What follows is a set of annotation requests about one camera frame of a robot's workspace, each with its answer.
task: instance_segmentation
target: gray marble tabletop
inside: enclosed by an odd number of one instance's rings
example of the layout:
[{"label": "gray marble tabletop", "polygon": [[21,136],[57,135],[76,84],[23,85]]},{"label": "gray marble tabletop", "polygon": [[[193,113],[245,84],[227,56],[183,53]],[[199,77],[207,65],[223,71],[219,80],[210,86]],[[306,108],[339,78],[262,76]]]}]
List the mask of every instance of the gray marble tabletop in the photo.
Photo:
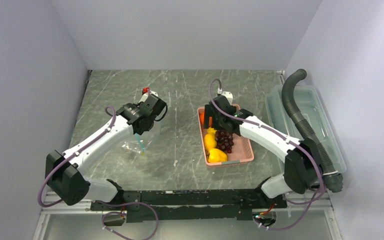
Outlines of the gray marble tabletop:
[{"label": "gray marble tabletop", "polygon": [[239,165],[207,167],[197,108],[209,102],[208,86],[220,78],[233,103],[263,121],[264,98],[278,84],[276,71],[248,70],[94,70],[78,113],[71,146],[97,131],[108,120],[104,107],[116,109],[137,102],[143,87],[156,91],[168,105],[160,136],[143,155],[120,143],[88,172],[112,179],[125,190],[203,190],[255,188],[277,174],[268,151],[252,143],[254,160]]}]

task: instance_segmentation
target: bunch of grapes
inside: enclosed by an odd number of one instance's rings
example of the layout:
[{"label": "bunch of grapes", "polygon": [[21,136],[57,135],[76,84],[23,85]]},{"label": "bunch of grapes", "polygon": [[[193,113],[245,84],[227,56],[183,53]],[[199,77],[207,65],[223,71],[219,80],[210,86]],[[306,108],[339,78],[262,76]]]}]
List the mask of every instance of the bunch of grapes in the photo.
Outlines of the bunch of grapes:
[{"label": "bunch of grapes", "polygon": [[215,141],[217,142],[217,148],[224,153],[231,154],[233,143],[233,135],[225,130],[218,130],[215,132]]}]

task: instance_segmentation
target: gray flexible hose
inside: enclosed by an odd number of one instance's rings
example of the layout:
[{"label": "gray flexible hose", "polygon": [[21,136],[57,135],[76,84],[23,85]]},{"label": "gray flexible hose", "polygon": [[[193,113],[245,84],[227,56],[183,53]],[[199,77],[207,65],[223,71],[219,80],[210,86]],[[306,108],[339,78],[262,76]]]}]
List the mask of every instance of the gray flexible hose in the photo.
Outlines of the gray flexible hose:
[{"label": "gray flexible hose", "polygon": [[334,193],[342,191],[343,177],[335,170],[331,158],[323,144],[319,141],[310,126],[309,122],[304,118],[297,103],[294,99],[294,89],[297,83],[307,77],[307,72],[304,69],[298,69],[292,73],[285,81],[282,87],[282,103],[287,115],[292,119],[299,134],[304,139],[311,139],[317,145],[320,153],[321,168],[323,170],[323,180],[326,187]]}]

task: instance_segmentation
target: pink basket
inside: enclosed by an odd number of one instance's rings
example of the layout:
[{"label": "pink basket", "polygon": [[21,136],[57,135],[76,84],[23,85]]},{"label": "pink basket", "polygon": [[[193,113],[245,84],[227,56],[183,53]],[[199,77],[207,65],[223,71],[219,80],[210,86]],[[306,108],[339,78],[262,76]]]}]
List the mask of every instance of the pink basket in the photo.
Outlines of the pink basket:
[{"label": "pink basket", "polygon": [[[236,110],[240,110],[238,104],[232,104],[232,106],[236,107]],[[238,136],[236,134],[233,134],[233,147],[232,147],[232,153],[227,154],[227,161],[222,162],[208,162],[207,159],[207,151],[205,150],[204,146],[204,136],[207,134],[207,130],[203,128],[203,126],[200,123],[200,114],[204,112],[204,107],[198,107],[198,124],[199,124],[199,131],[201,132],[201,142],[202,142],[202,150],[204,152],[205,157],[205,163],[208,166],[224,166],[224,165],[231,165],[231,164],[243,164],[247,162],[251,162],[254,160],[254,152],[253,148],[251,147],[251,142],[248,138]]]}]

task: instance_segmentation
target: white wall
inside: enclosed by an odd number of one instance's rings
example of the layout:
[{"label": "white wall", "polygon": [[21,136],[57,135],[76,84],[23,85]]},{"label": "white wall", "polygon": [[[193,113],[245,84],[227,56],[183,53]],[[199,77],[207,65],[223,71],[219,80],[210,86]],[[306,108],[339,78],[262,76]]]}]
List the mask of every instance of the white wall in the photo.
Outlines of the white wall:
[{"label": "white wall", "polygon": [[52,0],[89,69],[285,69],[322,0]]},{"label": "white wall", "polygon": [[384,0],[324,0],[288,64],[321,94],[346,160],[344,239],[384,239]]},{"label": "white wall", "polygon": [[86,67],[48,0],[0,0],[0,240],[32,239],[45,158],[68,147]]}]

